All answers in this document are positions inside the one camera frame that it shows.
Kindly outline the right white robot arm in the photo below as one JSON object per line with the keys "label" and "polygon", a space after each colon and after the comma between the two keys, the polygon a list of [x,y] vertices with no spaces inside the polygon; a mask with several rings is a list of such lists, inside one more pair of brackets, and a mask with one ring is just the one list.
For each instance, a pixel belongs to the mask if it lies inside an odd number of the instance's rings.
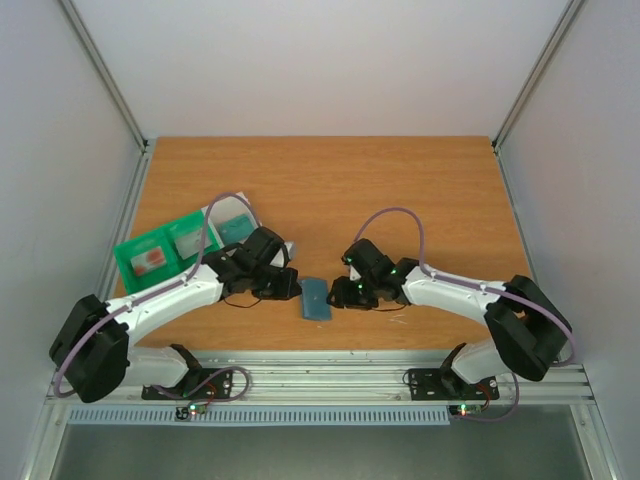
{"label": "right white robot arm", "polygon": [[441,383],[463,396],[476,383],[513,373],[542,380],[569,341],[571,326],[528,277],[484,282],[423,266],[416,259],[392,261],[371,241],[360,239],[342,257],[348,267],[329,290],[329,305],[373,310],[380,302],[431,307],[485,326],[488,339],[454,348],[441,367]]}

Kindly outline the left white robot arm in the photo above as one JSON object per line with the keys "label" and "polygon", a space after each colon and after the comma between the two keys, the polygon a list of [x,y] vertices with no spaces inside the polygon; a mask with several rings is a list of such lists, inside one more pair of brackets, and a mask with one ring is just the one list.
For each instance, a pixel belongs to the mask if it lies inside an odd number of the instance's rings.
{"label": "left white robot arm", "polygon": [[182,345],[141,348],[153,331],[185,314],[250,293],[257,301],[299,296],[298,272],[289,263],[295,245],[261,226],[247,239],[209,253],[158,285],[108,301],[78,300],[53,341],[53,393],[99,401],[120,386],[145,386],[172,400],[203,394],[212,377]]}

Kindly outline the teal credit card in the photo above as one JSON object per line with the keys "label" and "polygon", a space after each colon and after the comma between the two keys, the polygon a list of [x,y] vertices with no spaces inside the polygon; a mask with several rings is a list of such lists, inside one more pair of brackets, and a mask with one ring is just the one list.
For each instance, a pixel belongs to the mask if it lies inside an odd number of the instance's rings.
{"label": "teal credit card", "polygon": [[238,215],[216,225],[224,244],[244,241],[255,229],[251,218],[246,214]]}

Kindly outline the teal leather card holder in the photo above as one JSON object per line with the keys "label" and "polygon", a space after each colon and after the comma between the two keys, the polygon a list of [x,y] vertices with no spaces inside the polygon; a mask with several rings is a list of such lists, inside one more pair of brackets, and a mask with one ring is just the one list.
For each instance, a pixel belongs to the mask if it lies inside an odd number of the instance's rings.
{"label": "teal leather card holder", "polygon": [[325,322],[332,319],[331,307],[327,302],[329,295],[326,280],[306,277],[300,280],[302,289],[302,318],[310,321]]}

